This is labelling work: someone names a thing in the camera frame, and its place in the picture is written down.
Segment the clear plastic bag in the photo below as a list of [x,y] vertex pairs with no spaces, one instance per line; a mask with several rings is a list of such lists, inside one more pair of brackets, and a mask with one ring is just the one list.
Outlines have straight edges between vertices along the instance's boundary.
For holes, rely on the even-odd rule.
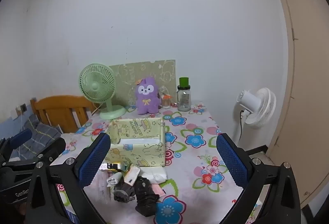
[[112,190],[107,186],[108,178],[107,172],[97,171],[90,185],[84,187],[88,199],[102,216],[105,216],[115,202]]

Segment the green yellow tissue pack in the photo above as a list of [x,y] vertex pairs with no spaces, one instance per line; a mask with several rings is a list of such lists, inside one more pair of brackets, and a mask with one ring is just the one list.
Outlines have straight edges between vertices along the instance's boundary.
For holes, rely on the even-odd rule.
[[124,172],[125,171],[125,165],[121,162],[103,162],[100,167],[100,171],[103,172],[110,172],[110,173],[117,173],[117,172]]

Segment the yellow cartoon tissue pack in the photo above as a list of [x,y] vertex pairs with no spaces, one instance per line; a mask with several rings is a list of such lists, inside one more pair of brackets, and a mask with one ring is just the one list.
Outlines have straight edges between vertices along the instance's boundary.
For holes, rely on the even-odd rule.
[[126,184],[133,186],[137,177],[140,174],[140,167],[134,164],[130,164],[127,170],[124,172],[123,180]]

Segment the white towel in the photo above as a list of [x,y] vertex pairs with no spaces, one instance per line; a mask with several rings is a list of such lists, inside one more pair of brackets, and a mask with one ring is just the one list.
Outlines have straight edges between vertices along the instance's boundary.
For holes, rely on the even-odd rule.
[[167,181],[167,173],[164,167],[141,167],[139,175],[150,181],[151,184],[160,185]]

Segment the pink packet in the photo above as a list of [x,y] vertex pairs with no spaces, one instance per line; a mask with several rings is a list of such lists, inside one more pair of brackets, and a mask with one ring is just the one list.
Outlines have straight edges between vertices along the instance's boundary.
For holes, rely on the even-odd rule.
[[166,194],[160,185],[152,184],[151,187],[152,187],[153,192],[155,194],[159,195],[159,197],[163,197]]

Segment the grey plaid bedding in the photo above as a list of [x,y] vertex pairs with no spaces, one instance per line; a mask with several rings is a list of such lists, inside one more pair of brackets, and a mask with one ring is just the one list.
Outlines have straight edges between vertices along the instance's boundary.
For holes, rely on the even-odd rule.
[[14,160],[27,160],[37,156],[38,152],[47,147],[52,141],[61,137],[59,128],[48,126],[32,114],[23,125],[23,130],[32,131],[32,137],[15,149],[10,158]]

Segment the small white tube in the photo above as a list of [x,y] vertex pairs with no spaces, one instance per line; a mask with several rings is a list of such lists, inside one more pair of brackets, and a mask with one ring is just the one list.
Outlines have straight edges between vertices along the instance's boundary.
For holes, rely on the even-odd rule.
[[122,179],[122,177],[123,177],[122,172],[116,172],[114,174],[111,174],[107,178],[107,186],[108,187],[116,186],[120,182],[120,180]]

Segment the yellow cartoon storage box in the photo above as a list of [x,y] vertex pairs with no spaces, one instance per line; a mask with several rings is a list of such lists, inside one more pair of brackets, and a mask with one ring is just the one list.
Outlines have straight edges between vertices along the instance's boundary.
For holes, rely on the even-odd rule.
[[114,120],[106,134],[111,141],[106,161],[140,167],[165,166],[165,123],[162,118]]

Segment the floral tablecloth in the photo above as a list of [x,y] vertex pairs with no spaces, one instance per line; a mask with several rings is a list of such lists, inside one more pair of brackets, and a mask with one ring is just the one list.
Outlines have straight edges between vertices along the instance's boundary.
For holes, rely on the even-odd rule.
[[107,223],[219,223],[241,194],[216,150],[220,128],[202,105],[189,112],[161,109],[157,115],[139,115],[133,107],[126,119],[162,118],[166,140],[167,181],[157,214],[144,217],[136,201],[115,201],[102,216]]

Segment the green desk fan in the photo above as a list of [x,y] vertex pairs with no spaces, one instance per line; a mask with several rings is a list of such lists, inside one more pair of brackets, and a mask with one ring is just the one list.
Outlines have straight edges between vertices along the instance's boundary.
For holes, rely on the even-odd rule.
[[112,105],[116,81],[114,72],[109,66],[93,63],[84,67],[79,75],[79,87],[87,100],[105,105],[100,111],[100,118],[112,120],[126,113],[122,105]]

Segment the purple plush toy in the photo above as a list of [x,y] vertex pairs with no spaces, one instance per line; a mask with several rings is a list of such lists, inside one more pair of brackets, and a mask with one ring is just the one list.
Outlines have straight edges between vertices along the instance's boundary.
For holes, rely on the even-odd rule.
[[159,112],[161,99],[154,77],[141,79],[135,89],[136,107],[139,115],[156,114]]

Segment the white standing fan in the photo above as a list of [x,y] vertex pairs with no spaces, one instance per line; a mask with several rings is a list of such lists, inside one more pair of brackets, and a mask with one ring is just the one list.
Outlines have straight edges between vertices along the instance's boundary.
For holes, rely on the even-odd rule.
[[276,109],[277,99],[269,88],[261,88],[255,94],[242,90],[236,102],[243,108],[240,112],[239,141],[245,125],[257,130],[269,122]]

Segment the toothpick holder orange lid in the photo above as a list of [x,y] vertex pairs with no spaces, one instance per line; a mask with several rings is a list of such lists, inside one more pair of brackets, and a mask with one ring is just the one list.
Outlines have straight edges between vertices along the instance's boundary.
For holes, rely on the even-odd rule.
[[168,94],[162,94],[162,108],[169,108],[172,103],[172,97]]

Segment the glass jar green lid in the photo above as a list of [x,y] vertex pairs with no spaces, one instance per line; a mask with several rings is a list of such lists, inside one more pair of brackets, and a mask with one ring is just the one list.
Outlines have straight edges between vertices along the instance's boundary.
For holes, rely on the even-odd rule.
[[177,108],[179,111],[188,112],[191,110],[190,89],[189,78],[179,78],[179,85],[177,86]]

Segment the patterned cardboard sheet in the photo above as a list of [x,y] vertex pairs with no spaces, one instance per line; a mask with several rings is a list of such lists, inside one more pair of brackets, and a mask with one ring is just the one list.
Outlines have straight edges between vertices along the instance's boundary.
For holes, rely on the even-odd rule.
[[128,63],[111,66],[115,80],[116,91],[111,99],[113,105],[124,107],[136,104],[136,82],[146,77],[153,77],[159,87],[159,92],[176,98],[176,61],[159,60],[154,62]]

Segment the beige door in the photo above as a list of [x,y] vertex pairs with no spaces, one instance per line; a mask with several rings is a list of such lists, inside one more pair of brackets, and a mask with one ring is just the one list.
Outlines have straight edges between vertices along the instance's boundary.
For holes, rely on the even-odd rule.
[[280,1],[288,39],[287,84],[267,156],[292,166],[305,206],[328,184],[328,3]]

